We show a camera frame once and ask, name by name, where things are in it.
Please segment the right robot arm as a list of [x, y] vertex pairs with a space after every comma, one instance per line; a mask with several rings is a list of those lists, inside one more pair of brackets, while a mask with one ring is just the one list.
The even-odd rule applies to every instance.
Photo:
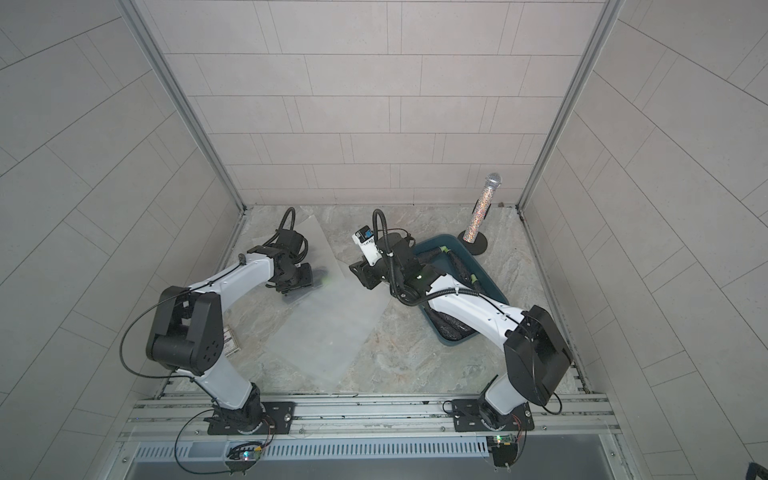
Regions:
[[492, 380], [478, 400], [489, 423], [524, 403], [547, 406], [572, 363], [572, 353], [547, 310], [538, 305], [522, 310], [470, 288], [421, 262], [397, 233], [376, 233], [365, 226], [352, 239], [363, 259], [350, 270], [364, 287], [385, 282], [400, 303], [455, 320], [503, 351], [506, 373]]

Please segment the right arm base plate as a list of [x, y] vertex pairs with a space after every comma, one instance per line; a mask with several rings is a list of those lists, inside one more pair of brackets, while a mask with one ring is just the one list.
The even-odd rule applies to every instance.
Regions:
[[457, 432], [527, 432], [535, 428], [527, 402], [507, 414], [497, 412], [486, 400], [479, 399], [447, 400], [442, 409]]

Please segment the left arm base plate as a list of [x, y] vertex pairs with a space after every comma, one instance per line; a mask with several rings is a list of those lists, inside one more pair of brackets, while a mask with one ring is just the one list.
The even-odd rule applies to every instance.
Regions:
[[295, 402], [252, 403], [238, 410], [215, 406], [203, 420], [208, 435], [288, 434], [295, 409]]

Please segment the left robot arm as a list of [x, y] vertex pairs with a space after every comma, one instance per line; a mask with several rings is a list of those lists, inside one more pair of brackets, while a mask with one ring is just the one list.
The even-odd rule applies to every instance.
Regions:
[[308, 241], [299, 232], [280, 228], [264, 245], [238, 256], [237, 262], [188, 287], [164, 290], [155, 309], [146, 356], [187, 375], [213, 400], [213, 424], [241, 433], [262, 424], [260, 391], [239, 374], [224, 353], [223, 313], [259, 285], [286, 294], [312, 285], [304, 261]]

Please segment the teal plastic bin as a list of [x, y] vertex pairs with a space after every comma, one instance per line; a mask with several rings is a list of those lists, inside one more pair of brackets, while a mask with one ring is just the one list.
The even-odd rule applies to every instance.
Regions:
[[[421, 263], [451, 275], [461, 283], [462, 289], [477, 292], [497, 302], [508, 302], [460, 238], [449, 234], [437, 235], [416, 243], [413, 251]], [[477, 334], [467, 326], [460, 326], [458, 320], [448, 320], [445, 315], [434, 312], [428, 303], [421, 304], [419, 308], [439, 341], [447, 346], [458, 345]]]

